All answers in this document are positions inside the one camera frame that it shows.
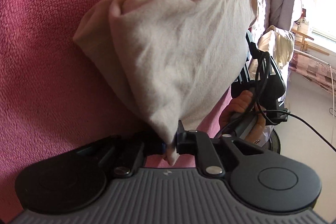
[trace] floor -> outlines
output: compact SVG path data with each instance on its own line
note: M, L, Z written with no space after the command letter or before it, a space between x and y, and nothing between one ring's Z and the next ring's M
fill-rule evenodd
M289 79L286 104L291 113L306 120L331 142L334 119L329 108L332 107L332 95L295 72ZM293 117L276 126L276 130L281 140L281 154L310 166L319 175L322 192L314 211L332 222L336 219L336 153ZM336 146L336 129L333 145Z

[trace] pink blanket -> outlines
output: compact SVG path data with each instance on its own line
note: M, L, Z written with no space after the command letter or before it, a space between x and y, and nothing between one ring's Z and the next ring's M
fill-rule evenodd
M25 166L109 134L143 127L72 42L98 0L0 0L0 218L21 210L14 191ZM223 96L200 129L213 135ZM177 166L191 166L183 156ZM153 156L148 166L164 167Z

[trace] ribbed surface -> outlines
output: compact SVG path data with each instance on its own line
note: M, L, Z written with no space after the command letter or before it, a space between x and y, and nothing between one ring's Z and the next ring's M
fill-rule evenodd
M130 179L114 180L93 205L64 216L25 212L12 224L310 224L326 223L312 211L271 216L238 203L220 180L196 169L140 169Z

